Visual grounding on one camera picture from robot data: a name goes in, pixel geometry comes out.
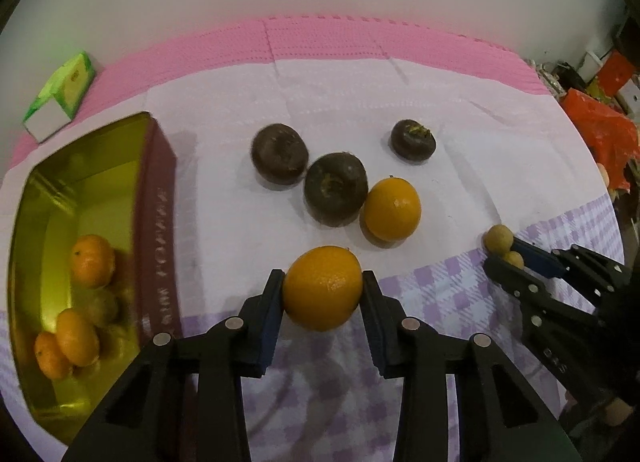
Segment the purple checkered cloth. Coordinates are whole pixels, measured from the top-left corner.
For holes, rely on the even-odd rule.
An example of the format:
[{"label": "purple checkered cloth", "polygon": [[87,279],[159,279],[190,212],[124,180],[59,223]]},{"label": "purple checkered cloth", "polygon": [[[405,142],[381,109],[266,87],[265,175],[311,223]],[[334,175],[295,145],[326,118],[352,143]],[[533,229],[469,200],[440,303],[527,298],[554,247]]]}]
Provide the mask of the purple checkered cloth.
[{"label": "purple checkered cloth", "polygon": [[[550,250],[577,243],[623,262],[622,239],[607,195],[517,233]],[[517,304],[489,282],[485,254],[474,249],[434,265],[380,280],[408,315],[438,332],[467,339],[489,334],[557,416],[558,382],[520,343]],[[590,303],[563,281],[551,294],[590,311]],[[187,334],[204,332],[228,314],[185,318]],[[273,365],[261,379],[243,379],[244,412],[255,462],[388,462],[393,458],[402,381],[382,379],[374,368],[359,310],[328,333],[311,333],[285,316]],[[449,392],[449,460],[458,458],[458,412],[453,376]]]}]

